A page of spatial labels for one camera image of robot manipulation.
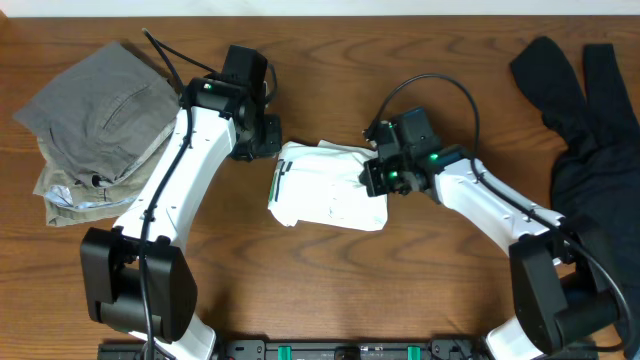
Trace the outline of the white t-shirt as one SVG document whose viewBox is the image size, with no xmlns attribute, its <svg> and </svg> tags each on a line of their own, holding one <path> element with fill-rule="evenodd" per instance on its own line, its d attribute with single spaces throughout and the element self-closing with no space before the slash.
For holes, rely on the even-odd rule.
<svg viewBox="0 0 640 360">
<path fill-rule="evenodd" d="M 311 222 L 379 231 L 388 220 L 387 197 L 370 197 L 359 181 L 375 151 L 334 144 L 290 141 L 278 156 L 268 209 L 286 227 Z"/>
</svg>

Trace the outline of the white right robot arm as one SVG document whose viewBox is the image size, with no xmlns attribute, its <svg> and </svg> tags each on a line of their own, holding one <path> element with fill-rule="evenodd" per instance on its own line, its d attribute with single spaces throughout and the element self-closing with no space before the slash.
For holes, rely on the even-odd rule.
<svg viewBox="0 0 640 360">
<path fill-rule="evenodd" d="M 364 132 L 377 155 L 359 177 L 371 197 L 421 192 L 483 232 L 508 257 L 515 315 L 485 337 L 490 359 L 597 355 L 593 333 L 623 320 L 602 232 L 587 218 L 539 207 L 460 145 L 445 147 L 422 108 Z"/>
</svg>

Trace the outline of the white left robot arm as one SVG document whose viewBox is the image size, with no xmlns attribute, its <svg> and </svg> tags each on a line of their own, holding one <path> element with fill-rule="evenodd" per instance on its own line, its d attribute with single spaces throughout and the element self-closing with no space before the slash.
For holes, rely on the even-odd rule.
<svg viewBox="0 0 640 360">
<path fill-rule="evenodd" d="M 134 203 L 109 230 L 90 228 L 80 260 L 90 318 L 139 338 L 103 344 L 101 359 L 217 359 L 216 333 L 195 312 L 185 259 L 190 228 L 225 159 L 251 162 L 282 148 L 266 113 L 275 72 L 258 51 L 230 46 L 223 68 L 191 80 L 166 150 Z"/>
</svg>

